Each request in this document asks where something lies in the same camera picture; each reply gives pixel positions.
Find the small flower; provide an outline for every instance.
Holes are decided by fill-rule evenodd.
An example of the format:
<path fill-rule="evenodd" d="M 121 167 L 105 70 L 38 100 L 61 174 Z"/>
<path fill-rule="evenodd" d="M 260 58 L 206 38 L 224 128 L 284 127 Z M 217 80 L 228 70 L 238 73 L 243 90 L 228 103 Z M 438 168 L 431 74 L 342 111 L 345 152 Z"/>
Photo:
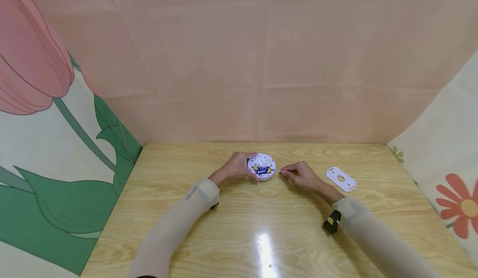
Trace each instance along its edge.
<path fill-rule="evenodd" d="M 400 151 L 398 152 L 398 149 L 396 146 L 394 146 L 391 150 L 391 152 L 393 152 L 393 154 L 395 155 L 395 157 L 397 158 L 397 160 L 400 162 L 400 163 L 404 163 L 405 161 L 403 161 L 403 151 Z"/>
<path fill-rule="evenodd" d="M 437 186 L 437 190 L 441 194 L 453 200 L 437 198 L 437 203 L 440 206 L 448 208 L 441 212 L 441 217 L 451 219 L 458 216 L 453 230 L 462 239 L 468 238 L 468 220 L 471 220 L 471 225 L 478 234 L 478 181 L 475 184 L 473 196 L 470 195 L 468 188 L 458 175 L 448 174 L 446 181 L 458 195 L 443 185 Z"/>

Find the pink tulip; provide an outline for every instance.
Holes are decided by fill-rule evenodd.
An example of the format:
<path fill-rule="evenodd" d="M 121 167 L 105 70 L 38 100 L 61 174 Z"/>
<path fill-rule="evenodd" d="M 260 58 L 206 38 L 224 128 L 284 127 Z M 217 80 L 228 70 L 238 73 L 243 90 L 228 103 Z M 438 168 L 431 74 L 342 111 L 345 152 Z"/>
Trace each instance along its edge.
<path fill-rule="evenodd" d="M 50 107 L 73 82 L 65 46 L 32 0 L 0 0 L 0 111 Z"/>

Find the person's left hand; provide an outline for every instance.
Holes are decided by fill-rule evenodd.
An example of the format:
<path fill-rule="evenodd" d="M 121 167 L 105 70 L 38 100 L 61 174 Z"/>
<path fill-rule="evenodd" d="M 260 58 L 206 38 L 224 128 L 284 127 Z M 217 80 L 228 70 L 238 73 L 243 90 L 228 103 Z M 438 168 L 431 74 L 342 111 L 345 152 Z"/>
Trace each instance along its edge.
<path fill-rule="evenodd" d="M 247 161 L 257 155 L 257 152 L 234 152 L 227 162 L 222 165 L 221 168 L 214 171 L 213 174 L 208 177 L 217 186 L 223 181 L 230 180 L 232 178 L 248 177 L 252 180 L 259 181 L 257 175 L 249 171 L 247 167 Z"/>

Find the beige arm sleeve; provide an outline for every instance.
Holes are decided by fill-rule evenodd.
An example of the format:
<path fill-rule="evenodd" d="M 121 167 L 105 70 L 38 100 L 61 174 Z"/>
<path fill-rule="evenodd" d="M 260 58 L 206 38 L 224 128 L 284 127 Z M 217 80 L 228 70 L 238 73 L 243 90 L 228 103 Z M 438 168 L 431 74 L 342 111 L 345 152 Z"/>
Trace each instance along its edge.
<path fill-rule="evenodd" d="M 194 222 L 219 202 L 219 189 L 210 180 L 200 180 L 154 225 L 139 246 L 127 278 L 167 278 L 169 259 Z"/>
<path fill-rule="evenodd" d="M 409 244 L 353 197 L 332 206 L 342 214 L 340 227 L 387 278 L 439 278 L 437 272 Z"/>

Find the pink backdrop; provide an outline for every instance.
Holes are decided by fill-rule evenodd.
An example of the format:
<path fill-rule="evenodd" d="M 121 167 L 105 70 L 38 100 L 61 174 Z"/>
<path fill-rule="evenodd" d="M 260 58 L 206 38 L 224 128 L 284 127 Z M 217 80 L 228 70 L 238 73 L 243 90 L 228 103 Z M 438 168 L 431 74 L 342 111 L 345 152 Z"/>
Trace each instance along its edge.
<path fill-rule="evenodd" d="M 388 142 L 478 48 L 478 0 L 35 0 L 140 140 Z"/>

